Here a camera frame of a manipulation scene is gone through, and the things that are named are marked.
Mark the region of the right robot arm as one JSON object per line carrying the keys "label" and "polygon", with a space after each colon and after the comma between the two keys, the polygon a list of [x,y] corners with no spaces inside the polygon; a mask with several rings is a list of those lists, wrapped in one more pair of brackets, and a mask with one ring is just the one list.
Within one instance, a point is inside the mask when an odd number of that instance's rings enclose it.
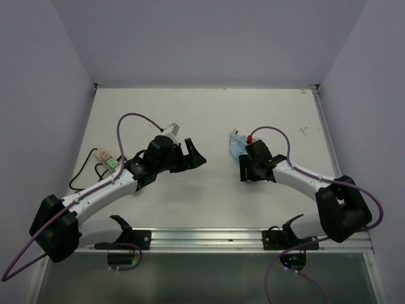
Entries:
{"label": "right robot arm", "polygon": [[242,182],[279,183],[316,203],[315,214],[298,215],[283,224],[282,241],[286,247],[294,249],[305,239],[319,236],[342,243],[371,222],[371,211],[350,177],[331,179],[306,173],[286,156],[273,156],[261,140],[249,143],[245,150],[239,156]]}

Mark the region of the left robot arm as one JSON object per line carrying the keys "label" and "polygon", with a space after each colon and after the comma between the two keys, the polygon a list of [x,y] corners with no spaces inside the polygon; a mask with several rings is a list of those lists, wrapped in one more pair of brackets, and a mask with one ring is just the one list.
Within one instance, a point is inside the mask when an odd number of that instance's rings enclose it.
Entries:
{"label": "left robot arm", "polygon": [[57,198],[50,195],[42,200],[29,234],[53,261],[68,258],[83,238],[80,228],[86,220],[116,200],[153,183],[158,174],[168,171],[179,173],[204,165],[207,160],[185,140],[188,153],[169,136],[156,136],[142,156],[127,160],[108,178],[75,194]]}

